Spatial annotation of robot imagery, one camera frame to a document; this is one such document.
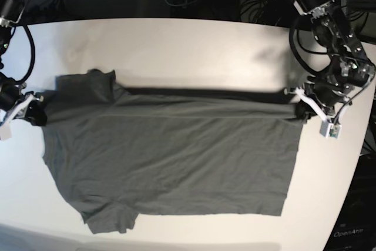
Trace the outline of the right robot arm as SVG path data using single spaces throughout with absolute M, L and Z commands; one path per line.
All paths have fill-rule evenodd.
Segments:
M 21 21 L 24 10 L 30 0 L 1 0 L 1 55 L 8 49 L 11 39 L 14 36 L 16 27 Z M 14 79 L 1 74 L 1 110 L 5 117 L 1 126 L 14 119 L 22 119 L 34 126 L 45 126 L 47 116 L 42 108 L 43 96 L 32 91 L 23 93 L 26 88 L 26 81 L 30 77 L 36 59 L 36 48 L 34 39 L 29 28 L 22 27 L 30 44 L 31 58 L 29 68 L 21 79 Z

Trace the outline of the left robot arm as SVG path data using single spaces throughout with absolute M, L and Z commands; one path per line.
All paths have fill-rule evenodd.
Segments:
M 293 1 L 298 16 L 289 30 L 289 45 L 297 62 L 309 74 L 303 87 L 296 89 L 303 114 L 316 114 L 323 122 L 337 126 L 354 100 L 347 95 L 355 87 L 363 92 L 375 79 L 375 64 L 337 0 Z M 330 59 L 319 71 L 310 67 L 298 52 L 302 48 L 299 26 L 305 19 L 310 21 L 316 42 L 326 49 L 324 54 Z

